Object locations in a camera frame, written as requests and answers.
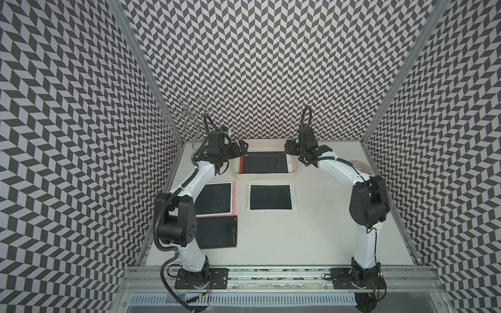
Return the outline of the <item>red framed writing tablet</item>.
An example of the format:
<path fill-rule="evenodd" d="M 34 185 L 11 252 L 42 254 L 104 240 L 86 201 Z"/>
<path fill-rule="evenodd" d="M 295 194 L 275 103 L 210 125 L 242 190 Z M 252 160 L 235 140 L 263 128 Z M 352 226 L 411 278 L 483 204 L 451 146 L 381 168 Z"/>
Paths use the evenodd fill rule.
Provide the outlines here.
<path fill-rule="evenodd" d="M 196 241 L 201 250 L 237 247 L 237 215 L 197 218 Z"/>

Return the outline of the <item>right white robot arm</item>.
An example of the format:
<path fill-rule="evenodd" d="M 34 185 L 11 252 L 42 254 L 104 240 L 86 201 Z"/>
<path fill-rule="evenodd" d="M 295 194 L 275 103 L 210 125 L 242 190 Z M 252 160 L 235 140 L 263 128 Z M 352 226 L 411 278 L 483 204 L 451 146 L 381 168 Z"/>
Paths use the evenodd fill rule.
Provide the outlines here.
<path fill-rule="evenodd" d="M 381 176 L 360 172 L 353 163 L 337 156 L 332 148 L 318 144 L 312 127 L 301 124 L 296 140 L 287 140 L 285 153 L 299 157 L 305 166 L 313 165 L 337 179 L 350 192 L 349 213 L 356 223 L 356 250 L 348 278 L 355 288 L 385 287 L 378 261 L 378 240 L 390 212 L 386 182 Z"/>

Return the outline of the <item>pink edged writing tablet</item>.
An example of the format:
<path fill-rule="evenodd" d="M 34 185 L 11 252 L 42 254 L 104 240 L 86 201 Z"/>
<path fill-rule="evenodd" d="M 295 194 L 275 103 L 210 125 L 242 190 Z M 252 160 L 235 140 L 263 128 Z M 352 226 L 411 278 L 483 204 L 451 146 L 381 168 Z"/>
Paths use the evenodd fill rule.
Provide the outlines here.
<path fill-rule="evenodd" d="M 235 182 L 206 185 L 195 201 L 197 216 L 236 214 Z"/>

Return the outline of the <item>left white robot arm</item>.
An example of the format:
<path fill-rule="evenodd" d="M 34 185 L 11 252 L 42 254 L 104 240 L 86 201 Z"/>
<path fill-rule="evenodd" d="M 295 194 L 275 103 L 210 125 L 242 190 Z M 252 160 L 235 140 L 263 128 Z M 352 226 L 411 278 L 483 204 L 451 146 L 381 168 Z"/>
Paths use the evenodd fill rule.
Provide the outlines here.
<path fill-rule="evenodd" d="M 226 132 L 212 130 L 192 157 L 189 175 L 154 200 L 153 243 L 162 252 L 174 252 L 181 273 L 197 287 L 209 282 L 210 264 L 196 242 L 196 199 L 225 162 L 245 156 L 248 148 L 247 142 L 233 142 Z"/>

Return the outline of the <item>white framed writing tablet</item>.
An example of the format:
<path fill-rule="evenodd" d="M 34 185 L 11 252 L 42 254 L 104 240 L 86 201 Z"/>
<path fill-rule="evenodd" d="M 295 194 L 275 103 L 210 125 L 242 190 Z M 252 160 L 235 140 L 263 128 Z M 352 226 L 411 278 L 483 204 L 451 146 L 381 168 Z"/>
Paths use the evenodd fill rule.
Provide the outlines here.
<path fill-rule="evenodd" d="M 245 209 L 247 211 L 297 211 L 294 184 L 248 184 Z"/>

